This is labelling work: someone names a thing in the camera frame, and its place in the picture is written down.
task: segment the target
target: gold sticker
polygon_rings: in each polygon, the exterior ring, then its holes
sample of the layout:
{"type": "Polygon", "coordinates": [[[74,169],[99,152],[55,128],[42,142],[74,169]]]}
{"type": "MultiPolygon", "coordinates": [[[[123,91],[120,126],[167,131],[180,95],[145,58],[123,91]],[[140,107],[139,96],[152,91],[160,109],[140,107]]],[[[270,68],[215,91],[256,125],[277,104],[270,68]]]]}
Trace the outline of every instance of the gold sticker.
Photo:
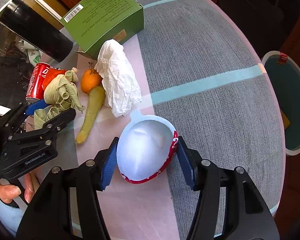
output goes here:
{"type": "Polygon", "coordinates": [[[127,36],[125,29],[120,31],[117,35],[113,36],[113,39],[117,42],[121,41],[123,38],[127,36]]]}

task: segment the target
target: black cylinder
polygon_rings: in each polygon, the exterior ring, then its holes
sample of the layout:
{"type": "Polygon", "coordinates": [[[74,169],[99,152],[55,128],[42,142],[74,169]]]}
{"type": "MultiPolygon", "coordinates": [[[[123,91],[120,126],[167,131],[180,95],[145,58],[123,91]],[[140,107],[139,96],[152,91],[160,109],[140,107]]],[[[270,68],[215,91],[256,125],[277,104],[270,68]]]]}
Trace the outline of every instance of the black cylinder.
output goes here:
{"type": "Polygon", "coordinates": [[[73,43],[21,0],[12,0],[0,23],[58,62],[69,55],[73,43]]]}

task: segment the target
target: fingernail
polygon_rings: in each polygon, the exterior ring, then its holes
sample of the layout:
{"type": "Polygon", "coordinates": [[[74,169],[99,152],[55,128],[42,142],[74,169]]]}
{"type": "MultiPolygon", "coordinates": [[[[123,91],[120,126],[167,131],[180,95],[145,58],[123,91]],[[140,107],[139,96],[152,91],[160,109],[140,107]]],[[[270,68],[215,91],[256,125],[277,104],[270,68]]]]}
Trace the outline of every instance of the fingernail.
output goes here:
{"type": "Polygon", "coordinates": [[[15,194],[15,195],[20,195],[20,194],[21,194],[21,190],[20,190],[19,187],[17,187],[17,186],[12,187],[11,191],[12,191],[13,194],[15,194]]]}

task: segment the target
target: light blue sleeve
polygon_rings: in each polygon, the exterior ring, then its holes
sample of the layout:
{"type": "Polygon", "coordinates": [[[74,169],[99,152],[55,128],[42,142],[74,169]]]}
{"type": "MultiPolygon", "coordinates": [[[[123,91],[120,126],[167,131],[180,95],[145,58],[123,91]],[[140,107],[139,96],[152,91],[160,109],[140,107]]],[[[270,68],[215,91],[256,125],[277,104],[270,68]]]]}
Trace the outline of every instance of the light blue sleeve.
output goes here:
{"type": "Polygon", "coordinates": [[[16,236],[23,214],[20,208],[7,206],[0,200],[0,220],[13,236],[16,236]]]}

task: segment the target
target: red soda can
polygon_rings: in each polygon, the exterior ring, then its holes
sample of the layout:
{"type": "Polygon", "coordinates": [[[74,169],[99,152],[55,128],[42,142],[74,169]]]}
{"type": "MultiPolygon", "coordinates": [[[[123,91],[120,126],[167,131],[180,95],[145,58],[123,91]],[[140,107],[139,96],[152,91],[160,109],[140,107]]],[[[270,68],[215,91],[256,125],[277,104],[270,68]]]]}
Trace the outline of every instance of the red soda can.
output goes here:
{"type": "Polygon", "coordinates": [[[44,62],[40,62],[35,65],[26,95],[26,100],[29,103],[34,103],[40,99],[43,99],[44,90],[42,88],[42,83],[50,67],[51,66],[49,64],[44,62]]]}

